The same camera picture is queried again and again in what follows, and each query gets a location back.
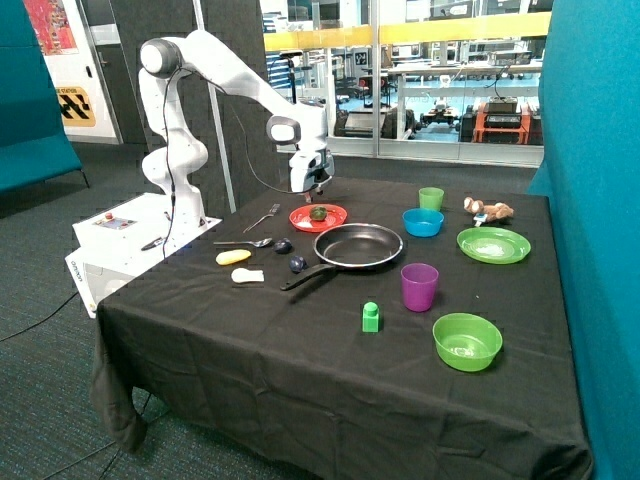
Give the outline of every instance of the glass window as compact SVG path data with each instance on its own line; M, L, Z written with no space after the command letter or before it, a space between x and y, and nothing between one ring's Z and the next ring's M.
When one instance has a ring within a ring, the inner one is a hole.
M296 97L326 104L334 154L540 163L552 0L263 0L263 12L278 2L270 82L292 98L279 56L300 48Z

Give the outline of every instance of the teal chair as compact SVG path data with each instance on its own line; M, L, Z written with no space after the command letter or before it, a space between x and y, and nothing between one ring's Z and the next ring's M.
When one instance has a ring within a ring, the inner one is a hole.
M22 0L2 0L0 192L78 170L49 71Z
M556 0L542 71L549 197L597 479L640 478L640 5Z

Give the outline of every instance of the small toy figure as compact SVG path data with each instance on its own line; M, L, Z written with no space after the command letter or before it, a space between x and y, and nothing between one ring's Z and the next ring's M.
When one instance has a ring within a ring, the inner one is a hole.
M485 205L482 200L474 200L471 197L464 199L464 209L475 215L476 226L482 223L504 222L513 217L513 208L504 203Z

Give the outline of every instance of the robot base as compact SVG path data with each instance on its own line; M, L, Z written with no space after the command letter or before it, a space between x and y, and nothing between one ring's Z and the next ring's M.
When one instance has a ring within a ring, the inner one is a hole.
M221 222L207 217L200 227L176 229L163 253L170 224L163 205L165 195L145 193L73 225L80 248L65 261L89 317L96 317L100 301L162 262L165 254L168 257Z

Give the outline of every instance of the door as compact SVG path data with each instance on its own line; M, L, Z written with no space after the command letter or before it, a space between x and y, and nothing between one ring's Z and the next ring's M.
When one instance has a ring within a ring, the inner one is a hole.
M24 0L70 140L121 143L76 0Z

